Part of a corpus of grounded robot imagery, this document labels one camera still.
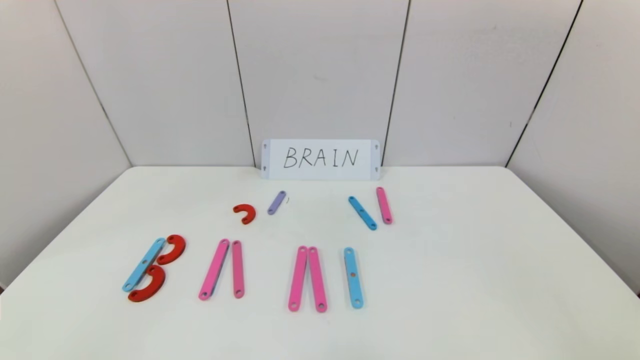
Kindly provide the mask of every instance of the wall panel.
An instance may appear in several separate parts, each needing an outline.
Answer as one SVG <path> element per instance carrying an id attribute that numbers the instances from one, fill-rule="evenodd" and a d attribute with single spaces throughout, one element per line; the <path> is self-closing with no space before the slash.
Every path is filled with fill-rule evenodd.
<path id="1" fill-rule="evenodd" d="M 509 168 L 640 290 L 640 3 L 584 1 Z"/>
<path id="2" fill-rule="evenodd" d="M 134 165 L 253 165 L 226 2 L 58 6 Z"/>
<path id="3" fill-rule="evenodd" d="M 579 0 L 414 0 L 384 165 L 502 165 Z"/>
<path id="4" fill-rule="evenodd" d="M 256 161 L 267 138 L 384 144 L 407 0 L 230 0 Z"/>
<path id="5" fill-rule="evenodd" d="M 130 165 L 52 1 L 1 1 L 0 49 L 4 287 Z"/>

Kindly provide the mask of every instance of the red semicircle piece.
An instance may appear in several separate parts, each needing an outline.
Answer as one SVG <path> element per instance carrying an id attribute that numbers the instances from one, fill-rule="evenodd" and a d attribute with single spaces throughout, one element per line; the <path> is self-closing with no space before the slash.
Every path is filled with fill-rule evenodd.
<path id="1" fill-rule="evenodd" d="M 151 283 L 146 288 L 134 290 L 129 293 L 129 300 L 133 302 L 141 302 L 154 296 L 162 288 L 164 284 L 164 270 L 157 265 L 151 265 L 147 269 L 147 274 L 151 275 Z"/>
<path id="2" fill-rule="evenodd" d="M 187 247 L 187 242 L 184 241 L 184 238 L 176 234 L 170 235 L 166 239 L 166 242 L 173 244 L 173 249 L 167 254 L 158 256 L 158 265 L 167 265 L 168 263 L 176 260 L 180 255 L 182 255 L 184 249 Z"/>
<path id="3" fill-rule="evenodd" d="M 234 206 L 234 213 L 239 213 L 240 211 L 246 212 L 246 216 L 242 218 L 242 223 L 244 225 L 249 224 L 255 218 L 255 208 L 249 204 L 240 204 Z"/>

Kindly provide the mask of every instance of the blue strip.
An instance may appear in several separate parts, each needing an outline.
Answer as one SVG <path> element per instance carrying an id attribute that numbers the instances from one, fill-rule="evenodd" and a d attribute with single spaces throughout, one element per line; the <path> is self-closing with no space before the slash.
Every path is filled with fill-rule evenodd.
<path id="1" fill-rule="evenodd" d="M 125 282 L 122 286 L 122 289 L 124 291 L 128 293 L 129 291 L 133 290 L 136 285 L 138 285 L 140 279 L 142 279 L 142 277 L 145 275 L 145 271 L 147 271 L 147 268 L 154 263 L 158 254 L 160 254 L 160 251 L 164 246 L 164 242 L 165 238 L 158 238 L 154 241 L 154 244 L 151 245 L 151 249 L 147 251 L 145 257 L 142 258 L 142 260 L 138 263 L 138 266 L 135 270 L 133 270 L 133 273 L 131 273 L 131 276 L 129 276 L 127 282 Z"/>
<path id="2" fill-rule="evenodd" d="M 362 290 L 360 289 L 360 274 L 356 265 L 356 251 L 348 247 L 344 249 L 344 264 L 347 268 L 347 282 L 349 283 L 349 296 L 351 306 L 360 309 L 364 305 Z"/>
<path id="3" fill-rule="evenodd" d="M 369 216 L 369 213 L 362 207 L 362 205 L 360 205 L 355 197 L 349 196 L 349 202 L 351 203 L 353 208 L 356 209 L 356 212 L 358 213 L 358 215 L 360 215 L 364 223 L 367 224 L 369 229 L 375 230 L 378 228 L 376 222 L 373 221 L 373 219 Z"/>

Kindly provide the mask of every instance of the sign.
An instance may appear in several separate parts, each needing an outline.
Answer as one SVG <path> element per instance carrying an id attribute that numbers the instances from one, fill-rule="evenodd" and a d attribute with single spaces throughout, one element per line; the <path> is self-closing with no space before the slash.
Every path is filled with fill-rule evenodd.
<path id="1" fill-rule="evenodd" d="M 262 177 L 276 180 L 378 180 L 377 140 L 270 139 L 262 143 Z"/>

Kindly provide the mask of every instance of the pink stick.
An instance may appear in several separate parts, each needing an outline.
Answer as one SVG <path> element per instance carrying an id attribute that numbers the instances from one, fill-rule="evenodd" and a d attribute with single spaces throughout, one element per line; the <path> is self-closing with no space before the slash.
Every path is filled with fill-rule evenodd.
<path id="1" fill-rule="evenodd" d="M 391 210 L 389 209 L 389 203 L 387 202 L 387 194 L 385 193 L 385 189 L 383 189 L 382 187 L 378 187 L 376 189 L 376 193 L 378 193 L 378 204 L 380 204 L 382 221 L 384 221 L 385 224 L 391 224 L 394 219 L 391 217 Z"/>
<path id="2" fill-rule="evenodd" d="M 307 269 L 307 247 L 298 248 L 296 266 L 293 270 L 293 281 L 291 282 L 291 294 L 289 295 L 289 310 L 298 311 L 300 300 L 302 300 L 302 285 L 305 282 L 305 270 Z"/>
<path id="3" fill-rule="evenodd" d="M 311 284 L 314 287 L 314 299 L 316 300 L 316 310 L 318 313 L 326 311 L 326 297 L 324 295 L 324 283 L 322 281 L 322 270 L 320 269 L 320 258 L 318 249 L 309 248 L 309 269 L 311 270 Z"/>
<path id="4" fill-rule="evenodd" d="M 213 289 L 215 289 L 216 287 L 216 282 L 218 282 L 218 277 L 220 276 L 220 268 L 222 267 L 222 262 L 225 260 L 228 249 L 229 240 L 220 240 L 218 249 L 216 250 L 215 255 L 213 255 L 213 260 L 211 260 L 211 266 L 209 266 L 207 276 L 204 278 L 202 289 L 200 289 L 200 294 L 198 295 L 198 298 L 200 298 L 200 300 L 207 300 L 211 297 L 211 293 L 213 293 Z"/>
<path id="5" fill-rule="evenodd" d="M 231 253 L 234 263 L 234 296 L 240 299 L 244 296 L 244 271 L 242 267 L 242 244 L 236 240 L 232 244 Z"/>

